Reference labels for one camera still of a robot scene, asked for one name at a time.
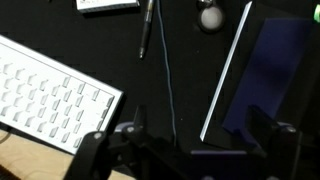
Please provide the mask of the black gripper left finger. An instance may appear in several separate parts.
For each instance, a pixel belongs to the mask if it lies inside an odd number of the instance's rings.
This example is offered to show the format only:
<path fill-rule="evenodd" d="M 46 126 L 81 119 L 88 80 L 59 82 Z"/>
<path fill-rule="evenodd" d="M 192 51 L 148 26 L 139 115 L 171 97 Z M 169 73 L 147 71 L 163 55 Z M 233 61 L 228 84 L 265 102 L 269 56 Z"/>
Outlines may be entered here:
<path fill-rule="evenodd" d="M 63 180 L 108 180 L 118 166 L 127 167 L 137 180 L 197 180 L 192 158 L 149 135 L 146 120 L 146 107 L 140 105 L 119 132 L 86 134 Z"/>

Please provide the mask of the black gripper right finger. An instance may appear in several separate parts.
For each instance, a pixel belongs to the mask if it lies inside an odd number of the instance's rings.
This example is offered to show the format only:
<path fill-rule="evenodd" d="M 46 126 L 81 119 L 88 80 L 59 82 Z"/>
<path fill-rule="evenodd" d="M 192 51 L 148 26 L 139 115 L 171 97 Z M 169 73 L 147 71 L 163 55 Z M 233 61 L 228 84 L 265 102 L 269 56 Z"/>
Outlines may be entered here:
<path fill-rule="evenodd" d="M 247 109 L 245 127 L 259 146 L 268 180 L 320 180 L 319 134 L 278 122 L 255 105 Z"/>

